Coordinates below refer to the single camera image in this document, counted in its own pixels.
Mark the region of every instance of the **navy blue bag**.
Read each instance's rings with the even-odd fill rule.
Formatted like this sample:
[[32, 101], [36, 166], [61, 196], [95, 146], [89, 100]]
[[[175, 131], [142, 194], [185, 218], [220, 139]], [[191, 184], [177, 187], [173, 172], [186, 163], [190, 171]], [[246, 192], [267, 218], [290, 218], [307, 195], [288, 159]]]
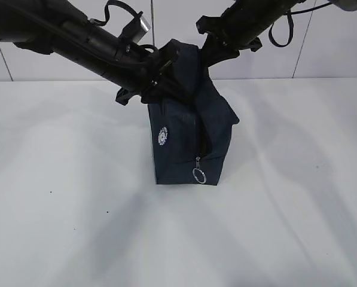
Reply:
[[203, 68], [197, 46], [181, 48], [173, 73], [194, 95], [192, 105], [169, 97], [148, 105], [157, 184], [217, 185], [237, 115]]

